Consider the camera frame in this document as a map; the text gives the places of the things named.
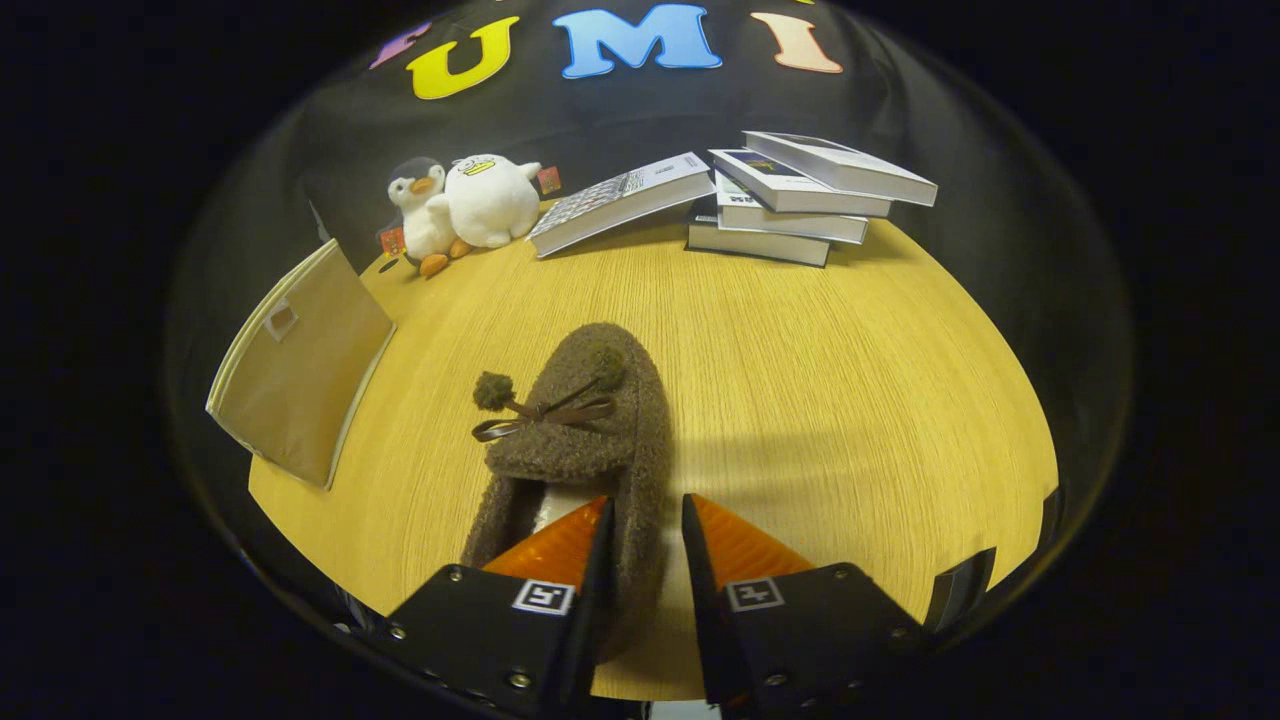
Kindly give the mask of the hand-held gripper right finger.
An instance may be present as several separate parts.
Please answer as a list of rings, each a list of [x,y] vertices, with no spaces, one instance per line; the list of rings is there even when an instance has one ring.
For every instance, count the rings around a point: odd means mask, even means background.
[[[835,716],[928,650],[854,564],[815,566],[695,493],[681,532],[705,698],[723,716]]]

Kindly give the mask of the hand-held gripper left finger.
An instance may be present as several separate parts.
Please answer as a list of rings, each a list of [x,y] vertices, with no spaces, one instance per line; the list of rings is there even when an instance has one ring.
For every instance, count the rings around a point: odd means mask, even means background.
[[[448,564],[383,625],[383,652],[485,719],[584,719],[614,605],[614,501],[563,516],[577,521],[575,582],[512,577]]]

